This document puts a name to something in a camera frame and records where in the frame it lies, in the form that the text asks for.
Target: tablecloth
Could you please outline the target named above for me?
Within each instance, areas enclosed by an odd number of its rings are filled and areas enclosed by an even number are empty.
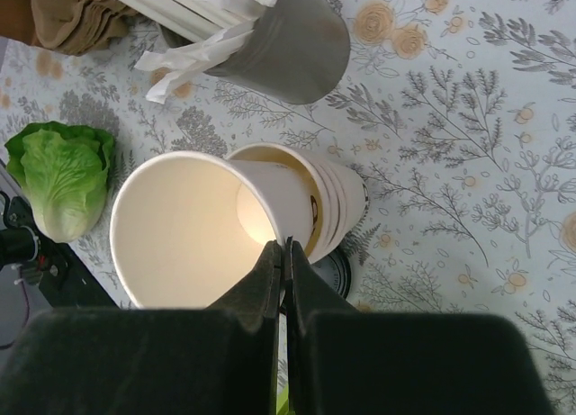
[[[349,301],[505,316],[526,335],[553,403],[576,412],[576,0],[327,1],[352,52],[337,89],[315,104],[207,76],[151,104],[144,95],[166,72],[133,67],[166,46],[140,19],[128,38],[82,58],[10,42],[0,139],[52,119],[117,137],[108,206],[72,247],[124,307],[108,227],[135,167],[171,150],[224,156],[260,140],[324,153],[360,173],[371,195],[344,244]]]

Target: green lettuce head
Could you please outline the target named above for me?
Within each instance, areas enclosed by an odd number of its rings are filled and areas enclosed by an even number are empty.
[[[33,123],[5,144],[6,169],[30,201],[38,229],[70,242],[94,227],[104,209],[114,137],[85,125]]]

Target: brown cloth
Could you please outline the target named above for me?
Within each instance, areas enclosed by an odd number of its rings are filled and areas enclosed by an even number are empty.
[[[40,46],[30,0],[0,0],[0,35],[32,46]]]
[[[83,55],[128,34],[123,17],[136,12],[118,0],[31,0],[38,39],[46,49]]]

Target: floral tablecloth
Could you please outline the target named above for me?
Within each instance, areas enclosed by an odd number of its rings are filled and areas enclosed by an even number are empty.
[[[79,59],[10,42],[0,139],[50,119],[112,132],[110,204],[137,165],[171,150],[224,156],[267,140],[325,153],[362,174],[372,196],[345,241],[349,301],[503,315],[526,334],[554,404],[576,413],[576,0],[328,2],[352,54],[315,104],[204,76],[151,104],[144,95],[166,72],[133,66],[165,45],[140,20]],[[129,307],[108,246],[110,204],[72,247]],[[281,370],[283,385],[285,361]]]

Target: gray container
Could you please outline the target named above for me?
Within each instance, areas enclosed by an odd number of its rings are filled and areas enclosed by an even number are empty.
[[[186,44],[163,33],[168,46]],[[241,50],[204,73],[290,104],[310,104],[336,87],[349,57],[346,25],[325,0],[278,0]]]

